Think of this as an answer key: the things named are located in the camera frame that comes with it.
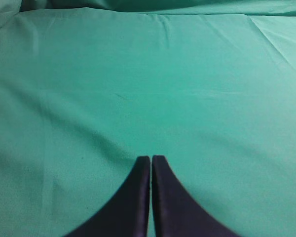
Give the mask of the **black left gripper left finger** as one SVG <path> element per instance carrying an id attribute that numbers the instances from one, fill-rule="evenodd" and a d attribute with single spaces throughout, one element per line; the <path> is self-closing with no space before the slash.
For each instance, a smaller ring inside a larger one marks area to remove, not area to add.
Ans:
<path id="1" fill-rule="evenodd" d="M 150 159 L 137 157 L 110 200 L 68 237 L 146 237 L 150 203 Z"/>

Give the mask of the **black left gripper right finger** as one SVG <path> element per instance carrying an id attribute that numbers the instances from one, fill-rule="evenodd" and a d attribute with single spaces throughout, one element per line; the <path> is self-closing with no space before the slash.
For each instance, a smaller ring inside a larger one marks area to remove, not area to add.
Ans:
<path id="1" fill-rule="evenodd" d="M 152 158 L 152 209 L 157 237 L 235 237 L 187 192 L 165 156 Z"/>

